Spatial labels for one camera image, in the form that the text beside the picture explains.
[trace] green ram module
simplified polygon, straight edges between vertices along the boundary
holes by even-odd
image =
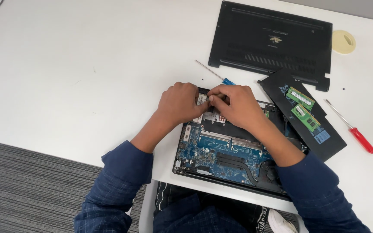
[[[312,110],[312,107],[315,103],[315,101],[313,99],[305,96],[304,94],[302,94],[298,90],[294,89],[293,87],[289,88],[286,96],[289,97],[290,99],[296,101],[297,103],[301,104],[303,107],[309,109],[309,111]]]
[[[291,111],[311,132],[320,126],[320,123],[301,104],[297,104]]]

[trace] sleeve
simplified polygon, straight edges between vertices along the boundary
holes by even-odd
[[[75,233],[127,232],[132,219],[125,214],[136,193],[152,177],[153,155],[129,141],[101,157],[104,168],[74,219]]]
[[[309,232],[370,233],[338,188],[338,176],[315,154],[309,152],[299,163],[277,171]]]

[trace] blue motherboard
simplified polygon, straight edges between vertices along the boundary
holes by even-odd
[[[272,161],[261,144],[207,132],[194,122],[184,123],[176,157],[175,173],[196,172],[252,186],[259,180],[261,164]],[[238,161],[239,165],[220,158]]]

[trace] blue screwdriver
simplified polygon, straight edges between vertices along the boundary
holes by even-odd
[[[203,66],[205,69],[209,70],[211,73],[215,74],[217,77],[219,77],[224,84],[226,85],[235,85],[235,83],[231,82],[230,80],[228,80],[227,78],[222,78],[221,76],[219,76],[218,74],[214,73],[212,70],[210,70],[210,68],[204,66],[201,62],[195,60],[196,62],[198,62],[198,64],[200,64],[201,66]]]

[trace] black pants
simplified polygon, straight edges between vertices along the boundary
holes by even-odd
[[[158,183],[155,200],[156,209],[153,212],[153,217],[170,204],[195,193],[198,194],[202,209],[215,206],[217,209],[229,213],[249,233],[263,232],[269,216],[269,208],[163,182]]]

